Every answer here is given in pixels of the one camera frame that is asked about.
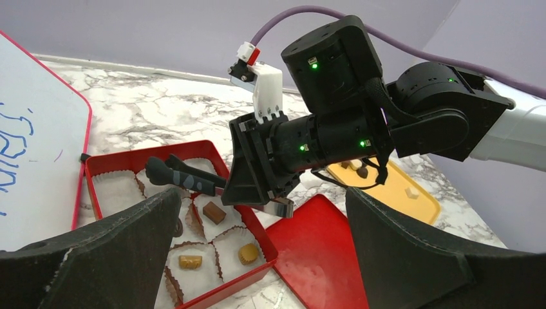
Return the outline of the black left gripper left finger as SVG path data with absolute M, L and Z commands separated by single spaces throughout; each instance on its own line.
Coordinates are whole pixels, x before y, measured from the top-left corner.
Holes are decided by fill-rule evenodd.
M 153 308 L 181 193 L 1 253 L 2 308 Z

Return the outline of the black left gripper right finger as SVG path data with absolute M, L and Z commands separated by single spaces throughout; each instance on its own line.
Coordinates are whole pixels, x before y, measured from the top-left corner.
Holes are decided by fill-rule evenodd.
M 545 254 L 455 236 L 359 189 L 345 204 L 370 308 L 545 307 Z

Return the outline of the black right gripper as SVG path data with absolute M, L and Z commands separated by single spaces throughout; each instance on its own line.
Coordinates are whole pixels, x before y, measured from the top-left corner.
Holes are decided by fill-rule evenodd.
M 347 15 L 302 36 L 282 51 L 309 114 L 283 113 L 230 121 L 233 161 L 221 200 L 292 218 L 284 198 L 306 170 L 374 157 L 375 183 L 385 183 L 393 150 L 381 111 L 381 62 L 361 19 Z

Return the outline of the gold round peanut cup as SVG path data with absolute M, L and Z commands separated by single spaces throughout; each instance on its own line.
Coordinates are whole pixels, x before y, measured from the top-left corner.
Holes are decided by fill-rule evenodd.
M 242 265 L 250 265 L 259 258 L 259 249 L 253 243 L 247 243 L 240 247 L 238 258 Z

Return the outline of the caramel ridged chocolate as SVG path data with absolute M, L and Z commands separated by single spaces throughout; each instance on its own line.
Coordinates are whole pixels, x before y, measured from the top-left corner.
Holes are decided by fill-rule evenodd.
M 203 256 L 201 255 L 180 255 L 178 265 L 181 269 L 195 270 L 201 267 Z

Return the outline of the milk chocolate rectangle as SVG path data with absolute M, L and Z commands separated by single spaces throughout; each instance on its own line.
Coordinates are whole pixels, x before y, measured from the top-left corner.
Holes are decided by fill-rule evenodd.
M 219 225 L 224 221 L 226 217 L 226 212 L 221 209 L 213 201 L 208 202 L 202 208 L 203 215 L 211 220 L 215 225 Z

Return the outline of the red chocolate box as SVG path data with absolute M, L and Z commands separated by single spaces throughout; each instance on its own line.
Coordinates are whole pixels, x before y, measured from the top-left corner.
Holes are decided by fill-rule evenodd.
M 93 156 L 86 160 L 86 175 L 97 217 L 103 218 L 92 183 L 93 176 L 112 171 L 133 171 L 146 199 L 163 191 L 163 187 L 153 185 L 146 177 L 144 166 L 148 158 L 166 159 L 169 155 L 175 155 L 197 169 L 228 177 L 225 162 L 208 140 Z M 276 262 L 277 250 L 250 208 L 226 206 L 223 208 L 227 214 L 224 221 L 215 225 L 202 212 L 203 206 L 210 201 L 221 205 L 219 197 L 182 194 L 178 216 L 180 228 L 169 248 L 156 308 L 209 308 L 262 279 Z M 247 243 L 258 247 L 259 258 L 250 265 L 242 265 L 238 251 Z M 180 255 L 201 255 L 203 263 L 195 270 L 181 269 L 178 265 Z

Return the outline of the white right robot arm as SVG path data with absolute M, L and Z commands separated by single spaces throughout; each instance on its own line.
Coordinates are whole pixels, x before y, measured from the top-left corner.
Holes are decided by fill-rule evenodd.
M 415 51 L 421 63 L 385 83 L 379 57 L 355 15 L 334 21 L 289 44 L 281 58 L 309 114 L 283 112 L 283 73 L 258 61 L 257 44 L 278 22 L 271 19 L 238 50 L 231 82 L 252 92 L 254 110 L 229 122 L 233 160 L 221 192 L 224 205 L 248 205 L 284 218 L 288 194 L 309 170 L 320 176 L 332 164 L 363 159 L 388 177 L 392 153 L 403 158 L 432 153 L 459 162 L 494 160 L 545 170 L 545 117 L 540 106 L 516 103 L 494 81 L 544 98 L 545 90 L 498 72 Z

